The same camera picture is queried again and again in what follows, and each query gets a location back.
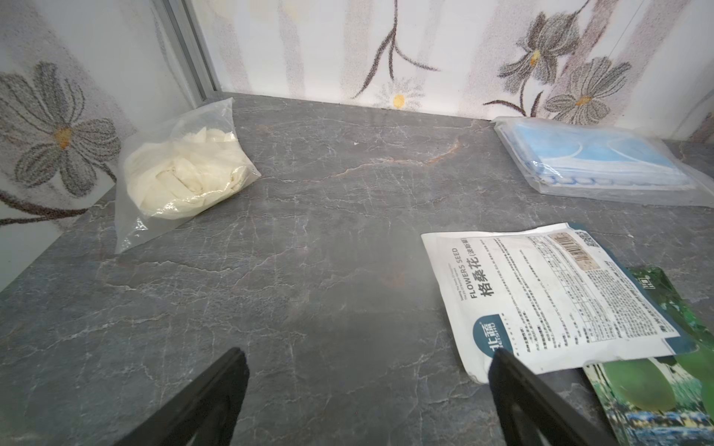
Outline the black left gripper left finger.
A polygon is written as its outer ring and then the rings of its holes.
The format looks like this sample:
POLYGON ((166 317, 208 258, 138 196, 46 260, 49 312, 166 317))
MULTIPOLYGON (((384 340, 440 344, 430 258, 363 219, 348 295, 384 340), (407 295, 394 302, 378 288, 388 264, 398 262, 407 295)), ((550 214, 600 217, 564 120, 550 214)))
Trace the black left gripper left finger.
POLYGON ((229 445, 247 393, 247 357, 231 348, 119 445, 229 445))

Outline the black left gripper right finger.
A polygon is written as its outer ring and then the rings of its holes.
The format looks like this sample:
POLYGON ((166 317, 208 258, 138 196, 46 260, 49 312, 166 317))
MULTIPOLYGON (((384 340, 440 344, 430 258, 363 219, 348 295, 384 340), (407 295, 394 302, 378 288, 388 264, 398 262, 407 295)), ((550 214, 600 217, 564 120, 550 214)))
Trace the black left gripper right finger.
POLYGON ((507 349, 495 351, 489 387, 509 445, 615 445, 507 349))

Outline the white flower seed packet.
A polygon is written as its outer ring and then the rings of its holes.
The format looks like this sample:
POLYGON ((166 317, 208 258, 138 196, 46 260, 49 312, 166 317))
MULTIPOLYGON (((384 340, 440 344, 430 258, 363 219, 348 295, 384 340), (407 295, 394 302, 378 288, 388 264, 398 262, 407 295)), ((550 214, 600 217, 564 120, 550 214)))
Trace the white flower seed packet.
POLYGON ((586 230, 422 235, 459 357, 488 382, 500 349, 535 374, 697 349, 641 283, 586 230))

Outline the large green gourd seed packet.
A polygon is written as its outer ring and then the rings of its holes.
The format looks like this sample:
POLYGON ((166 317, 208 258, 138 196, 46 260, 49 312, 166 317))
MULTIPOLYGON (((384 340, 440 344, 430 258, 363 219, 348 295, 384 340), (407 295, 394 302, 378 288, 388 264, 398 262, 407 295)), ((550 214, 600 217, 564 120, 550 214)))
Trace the large green gourd seed packet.
POLYGON ((621 445, 711 445, 713 334, 680 297, 663 269, 630 272, 697 342, 697 350, 594 364, 584 373, 621 445))

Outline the bag of cream gloves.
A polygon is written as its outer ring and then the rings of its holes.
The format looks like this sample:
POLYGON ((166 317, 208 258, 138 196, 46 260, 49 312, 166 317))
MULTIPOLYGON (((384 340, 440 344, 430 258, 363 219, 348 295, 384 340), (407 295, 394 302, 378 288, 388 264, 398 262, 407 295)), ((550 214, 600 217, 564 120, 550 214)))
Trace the bag of cream gloves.
POLYGON ((261 176, 238 140, 233 98, 132 135, 117 167, 117 254, 175 230, 261 176))

